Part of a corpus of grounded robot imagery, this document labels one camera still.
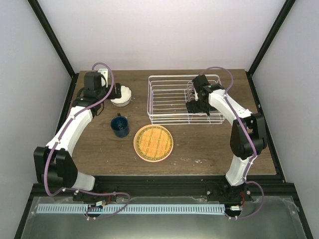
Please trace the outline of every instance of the wire dish rack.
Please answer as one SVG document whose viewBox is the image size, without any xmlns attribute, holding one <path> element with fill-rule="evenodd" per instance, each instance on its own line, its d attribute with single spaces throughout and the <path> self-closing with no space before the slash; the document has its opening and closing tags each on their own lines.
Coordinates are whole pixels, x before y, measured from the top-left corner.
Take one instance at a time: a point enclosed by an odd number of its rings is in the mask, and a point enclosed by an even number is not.
<svg viewBox="0 0 319 239">
<path fill-rule="evenodd" d="M 190 114 L 186 102 L 195 99 L 192 80 L 197 75 L 149 76 L 148 115 L 152 124 L 221 124 L 225 120 L 218 111 Z M 218 75 L 206 75 L 211 84 L 220 83 Z"/>
</svg>

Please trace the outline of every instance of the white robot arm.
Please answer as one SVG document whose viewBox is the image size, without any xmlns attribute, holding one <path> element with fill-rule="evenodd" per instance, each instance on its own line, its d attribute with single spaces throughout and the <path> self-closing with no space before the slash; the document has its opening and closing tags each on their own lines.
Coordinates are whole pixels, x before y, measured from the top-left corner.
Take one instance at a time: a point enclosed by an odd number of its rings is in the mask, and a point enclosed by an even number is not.
<svg viewBox="0 0 319 239">
<path fill-rule="evenodd" d="M 121 99 L 126 101 L 128 98 L 127 95 L 122 97 L 121 89 L 124 86 L 116 83 L 112 88 L 108 85 L 107 78 L 107 69 L 86 73 L 84 88 L 80 90 L 77 98 L 72 103 L 70 114 L 65 123 L 46 147 L 37 147 L 34 151 L 35 170 L 39 183 L 43 183 L 44 178 L 46 178 L 50 185 L 86 191 L 93 189 L 95 178 L 78 172 L 72 160 L 72 153 L 85 127 L 94 116 L 98 115 L 97 112 L 101 105 L 104 108 L 104 103 L 99 104 L 97 102 L 107 97 L 109 100 L 117 100 L 117 102 L 127 104 L 127 102 L 121 102 Z M 131 91 L 126 91 L 125 94 L 131 94 Z M 45 166 L 48 160 L 50 162 L 46 173 Z"/>
<path fill-rule="evenodd" d="M 259 113 L 253 114 L 251 111 L 243 108 L 229 95 L 225 94 L 225 89 L 220 84 L 209 84 L 204 75 L 197 76 L 193 80 L 193 83 L 196 100 L 186 104 L 188 112 L 206 112 L 209 115 L 209 112 L 218 110 L 232 125 L 230 146 L 234 155 L 230 168 L 226 173 L 226 179 L 231 186 L 239 186 L 244 183 L 244 179 L 255 157 L 247 137 L 229 104 L 236 111 L 244 126 L 252 129 L 249 136 L 254 143 L 257 154 L 260 154 L 267 146 L 264 117 Z"/>
</svg>

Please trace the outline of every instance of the metal frame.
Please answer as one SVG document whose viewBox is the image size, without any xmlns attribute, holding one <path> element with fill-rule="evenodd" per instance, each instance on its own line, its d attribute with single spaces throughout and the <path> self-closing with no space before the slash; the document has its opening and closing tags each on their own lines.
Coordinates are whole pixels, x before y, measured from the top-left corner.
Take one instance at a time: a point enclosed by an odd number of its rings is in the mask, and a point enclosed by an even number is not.
<svg viewBox="0 0 319 239">
<path fill-rule="evenodd" d="M 263 114 L 262 106 L 259 102 L 258 94 L 256 92 L 254 83 L 253 83 L 253 74 L 258 68 L 260 62 L 262 61 L 264 55 L 266 54 L 269 46 L 271 45 L 273 39 L 275 38 L 278 30 L 280 29 L 282 23 L 284 22 L 286 16 L 288 15 L 290 9 L 296 0 L 286 0 L 281 11 L 279 12 L 271 30 L 269 31 L 263 45 L 261 46 L 252 66 L 249 71 L 246 72 L 248 82 L 254 97 L 256 107 L 260 113 Z M 54 34 L 45 14 L 43 13 L 37 0 L 28 0 L 31 5 L 35 15 L 39 19 L 43 29 L 48 35 L 53 47 L 55 48 L 57 54 L 59 55 L 61 61 L 63 62 L 66 70 L 68 71 L 70 77 L 72 78 L 68 94 L 63 106 L 62 114 L 58 123 L 57 131 L 61 128 L 64 121 L 66 120 L 68 109 L 72 100 L 73 92 L 75 85 L 78 79 L 78 73 L 72 69 L 69 60 L 67 59 L 56 35 Z M 292 196 L 294 203 L 299 207 L 299 216 L 303 224 L 307 238 L 312 239 L 312 233 L 310 231 L 307 219 L 305 217 L 303 208 L 300 204 L 298 194 L 296 192 L 295 186 L 293 183 L 285 182 L 285 177 L 272 141 L 269 129 L 266 125 L 266 131 L 268 136 L 268 146 L 270 153 L 274 162 L 276 169 L 276 175 L 258 175 L 258 176 L 248 176 L 248 180 L 253 180 L 258 182 L 265 192 L 266 196 Z M 136 196 L 203 196 L 207 197 L 208 201 L 219 201 L 223 204 L 231 204 L 235 201 L 227 200 L 221 197 L 219 194 L 209 194 L 210 192 L 220 192 L 220 185 L 225 180 L 224 175 L 220 176 L 96 176 L 96 191 L 103 192 L 114 192 L 114 191 L 124 191 L 129 193 L 132 197 Z M 250 186 L 249 190 L 251 191 L 251 196 L 260 196 L 261 193 L 257 186 Z M 46 196 L 43 185 L 34 184 L 30 197 L 27 201 L 22 219 L 18 226 L 15 238 L 21 238 L 23 228 L 26 222 L 26 218 L 34 197 L 44 197 Z M 77 196 L 73 195 L 73 192 L 63 193 L 64 197 L 73 197 L 75 201 L 84 201 L 84 202 L 96 202 L 97 198 L 89 195 L 78 194 Z"/>
</svg>

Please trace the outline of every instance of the wooden surface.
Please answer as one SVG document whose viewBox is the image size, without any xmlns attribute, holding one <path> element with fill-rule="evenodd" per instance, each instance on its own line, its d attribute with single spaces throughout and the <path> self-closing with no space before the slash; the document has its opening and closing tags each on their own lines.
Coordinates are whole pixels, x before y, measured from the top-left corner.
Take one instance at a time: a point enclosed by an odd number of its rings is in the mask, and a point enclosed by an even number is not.
<svg viewBox="0 0 319 239">
<path fill-rule="evenodd" d="M 157 163 L 140 159 L 133 146 L 136 132 L 150 124 L 147 115 L 148 76 L 198 74 L 199 70 L 115 71 L 116 82 L 132 90 L 132 101 L 125 107 L 116 107 L 105 101 L 105 109 L 94 117 L 78 140 L 73 160 L 78 170 L 93 175 L 208 175 L 225 174 L 232 160 L 229 146 L 231 126 L 227 121 L 215 125 L 165 125 L 174 140 L 171 155 Z M 235 83 L 230 96 L 243 107 L 257 112 L 244 70 L 231 70 Z M 83 87 L 84 74 L 80 76 L 73 94 Z M 211 71 L 220 76 L 224 86 L 230 77 L 222 71 Z M 130 134 L 118 138 L 110 122 L 121 113 L 130 125 Z M 275 174 L 268 148 L 263 150 L 251 167 L 250 174 Z"/>
</svg>

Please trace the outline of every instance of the blue mug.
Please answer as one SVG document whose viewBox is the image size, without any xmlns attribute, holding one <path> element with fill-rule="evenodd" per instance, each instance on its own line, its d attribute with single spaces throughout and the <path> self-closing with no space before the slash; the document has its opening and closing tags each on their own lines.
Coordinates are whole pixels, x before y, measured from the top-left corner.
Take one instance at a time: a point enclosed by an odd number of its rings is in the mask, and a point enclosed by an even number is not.
<svg viewBox="0 0 319 239">
<path fill-rule="evenodd" d="M 112 119 L 111 128 L 114 134 L 120 138 L 127 136 L 130 132 L 128 119 L 121 116 L 120 113 L 118 113 L 117 117 Z"/>
</svg>

